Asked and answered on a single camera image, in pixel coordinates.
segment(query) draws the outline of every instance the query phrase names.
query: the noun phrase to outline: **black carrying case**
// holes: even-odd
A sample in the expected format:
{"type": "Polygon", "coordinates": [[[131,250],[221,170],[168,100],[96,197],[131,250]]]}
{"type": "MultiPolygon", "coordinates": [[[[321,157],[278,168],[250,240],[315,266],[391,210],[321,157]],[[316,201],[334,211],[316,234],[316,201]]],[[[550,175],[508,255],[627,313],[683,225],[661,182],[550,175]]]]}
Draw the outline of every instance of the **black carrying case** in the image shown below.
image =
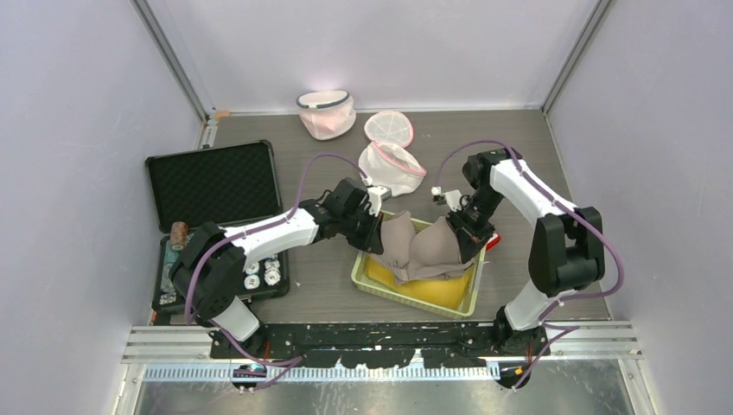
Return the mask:
{"type": "MultiPolygon", "coordinates": [[[[167,264],[175,261],[171,255],[169,232],[174,222],[188,224],[189,235],[198,226],[213,221],[221,226],[240,226],[281,214],[283,203],[277,185],[275,157],[266,140],[253,143],[195,150],[145,160],[150,186],[156,204],[158,227],[166,235],[161,239],[160,258],[152,308],[166,315],[183,312],[185,300],[172,297],[163,287],[167,264]]],[[[287,252],[277,255],[280,281],[265,283],[265,261],[260,261],[260,285],[254,290],[242,284],[236,295],[242,299],[281,297],[290,290],[287,252]]]]}

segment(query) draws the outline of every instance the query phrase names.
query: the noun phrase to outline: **white container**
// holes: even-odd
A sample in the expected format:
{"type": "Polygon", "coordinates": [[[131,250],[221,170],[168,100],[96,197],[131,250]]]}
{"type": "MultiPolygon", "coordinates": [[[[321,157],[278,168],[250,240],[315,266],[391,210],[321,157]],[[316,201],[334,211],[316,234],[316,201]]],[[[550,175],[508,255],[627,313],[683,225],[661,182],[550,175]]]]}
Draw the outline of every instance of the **white container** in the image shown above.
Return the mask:
{"type": "Polygon", "coordinates": [[[298,97],[298,115],[316,140],[330,140],[348,131],[356,120],[354,99],[346,91],[306,93],[298,97]]]}

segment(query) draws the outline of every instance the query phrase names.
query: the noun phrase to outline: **metal floor panel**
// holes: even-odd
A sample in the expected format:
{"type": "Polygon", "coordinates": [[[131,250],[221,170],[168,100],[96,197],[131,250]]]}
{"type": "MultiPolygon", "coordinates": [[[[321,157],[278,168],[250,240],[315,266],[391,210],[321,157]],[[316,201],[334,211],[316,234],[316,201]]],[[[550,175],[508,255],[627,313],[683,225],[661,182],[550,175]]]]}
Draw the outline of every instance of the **metal floor panel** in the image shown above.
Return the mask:
{"type": "Polygon", "coordinates": [[[634,413],[617,361],[541,361],[530,383],[516,394],[487,380],[281,383],[242,395],[226,383],[143,384],[137,414],[187,411],[220,415],[634,413]]]}

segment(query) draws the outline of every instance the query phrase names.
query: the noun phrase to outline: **case lid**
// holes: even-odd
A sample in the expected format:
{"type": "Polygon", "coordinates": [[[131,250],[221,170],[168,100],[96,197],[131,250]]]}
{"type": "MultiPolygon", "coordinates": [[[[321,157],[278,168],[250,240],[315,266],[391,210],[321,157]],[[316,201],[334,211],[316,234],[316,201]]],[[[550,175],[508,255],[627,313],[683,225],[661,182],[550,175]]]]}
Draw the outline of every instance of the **case lid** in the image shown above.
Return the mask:
{"type": "Polygon", "coordinates": [[[263,219],[283,210],[270,142],[196,150],[145,161],[158,226],[173,222],[195,228],[263,219]]]}

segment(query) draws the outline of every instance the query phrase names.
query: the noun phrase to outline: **yellow tray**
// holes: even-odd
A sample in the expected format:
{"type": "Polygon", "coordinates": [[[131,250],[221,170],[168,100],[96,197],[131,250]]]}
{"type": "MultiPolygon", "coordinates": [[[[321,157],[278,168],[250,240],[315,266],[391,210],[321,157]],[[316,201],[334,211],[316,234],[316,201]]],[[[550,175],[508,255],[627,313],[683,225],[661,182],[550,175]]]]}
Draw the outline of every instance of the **yellow tray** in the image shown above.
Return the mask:
{"type": "MultiPolygon", "coordinates": [[[[385,214],[385,220],[388,220],[394,215],[390,212],[383,213],[385,214]]],[[[416,232],[420,232],[431,224],[424,220],[413,219],[412,225],[415,227],[416,232]]],[[[461,319],[474,314],[476,298],[478,297],[479,292],[479,283],[481,282],[481,274],[483,272],[483,261],[486,256],[486,249],[481,249],[481,251],[476,254],[474,264],[469,268],[472,271],[471,280],[468,282],[466,292],[463,294],[463,300],[455,310],[404,296],[395,292],[388,286],[367,277],[364,273],[364,267],[367,264],[368,255],[368,253],[359,252],[359,255],[356,257],[356,262],[354,263],[354,268],[351,271],[351,280],[354,281],[356,288],[359,290],[449,318],[461,319]]]]}

